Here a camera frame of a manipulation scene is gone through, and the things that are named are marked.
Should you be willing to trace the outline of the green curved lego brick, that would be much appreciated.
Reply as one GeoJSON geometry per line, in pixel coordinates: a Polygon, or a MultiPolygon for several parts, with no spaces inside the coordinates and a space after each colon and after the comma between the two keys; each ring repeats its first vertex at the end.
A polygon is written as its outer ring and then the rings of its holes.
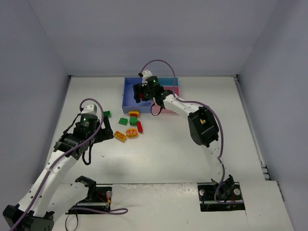
{"type": "Polygon", "coordinates": [[[120,125],[126,126],[127,123],[128,123],[128,119],[127,119],[127,118],[121,117],[121,118],[119,119],[118,123],[119,123],[120,125]]]}

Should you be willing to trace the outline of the red lego brick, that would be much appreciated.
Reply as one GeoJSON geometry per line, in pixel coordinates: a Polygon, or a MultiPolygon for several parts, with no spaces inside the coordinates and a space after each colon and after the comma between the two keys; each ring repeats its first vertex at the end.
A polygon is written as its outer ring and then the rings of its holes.
{"type": "Polygon", "coordinates": [[[137,122],[137,130],[139,133],[143,133],[143,128],[140,121],[137,122]]]}

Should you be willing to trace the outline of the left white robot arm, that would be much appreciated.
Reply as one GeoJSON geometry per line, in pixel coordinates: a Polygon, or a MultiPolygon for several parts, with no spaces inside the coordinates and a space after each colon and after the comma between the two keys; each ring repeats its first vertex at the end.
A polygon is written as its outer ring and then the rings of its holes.
{"type": "Polygon", "coordinates": [[[3,217],[12,231],[50,231],[54,223],[71,207],[96,193],[96,181],[80,176],[66,191],[59,186],[68,171],[96,143],[112,139],[109,119],[94,113],[80,113],[73,132],[65,130],[54,146],[44,170],[28,193],[16,204],[8,205],[3,217]]]}

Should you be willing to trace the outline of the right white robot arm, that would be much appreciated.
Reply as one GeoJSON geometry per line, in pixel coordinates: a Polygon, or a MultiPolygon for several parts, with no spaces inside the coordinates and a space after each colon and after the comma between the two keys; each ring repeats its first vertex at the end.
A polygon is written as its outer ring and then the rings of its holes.
{"type": "Polygon", "coordinates": [[[210,165],[211,180],[220,191],[229,190],[234,185],[232,176],[226,174],[222,162],[224,135],[222,125],[216,113],[207,105],[196,101],[185,101],[160,85],[152,74],[142,74],[141,83],[133,86],[137,103],[152,100],[161,109],[170,110],[188,122],[192,140],[205,151],[210,165]]]}

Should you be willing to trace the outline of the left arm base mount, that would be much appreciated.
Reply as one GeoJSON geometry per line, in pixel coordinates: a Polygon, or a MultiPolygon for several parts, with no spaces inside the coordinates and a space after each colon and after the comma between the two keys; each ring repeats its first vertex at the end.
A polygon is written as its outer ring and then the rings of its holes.
{"type": "Polygon", "coordinates": [[[90,201],[82,200],[74,205],[74,207],[110,212],[111,199],[107,197],[106,193],[108,191],[112,192],[112,185],[97,185],[96,191],[96,194],[90,201]]]}

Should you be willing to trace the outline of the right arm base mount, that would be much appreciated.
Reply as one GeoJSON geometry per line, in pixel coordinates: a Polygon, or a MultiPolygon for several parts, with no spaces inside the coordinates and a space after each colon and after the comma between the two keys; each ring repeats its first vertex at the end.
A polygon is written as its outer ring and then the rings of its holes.
{"type": "Polygon", "coordinates": [[[229,212],[245,211],[244,200],[240,184],[236,182],[229,190],[222,185],[214,199],[216,185],[210,183],[198,183],[198,196],[201,212],[229,212]]]}

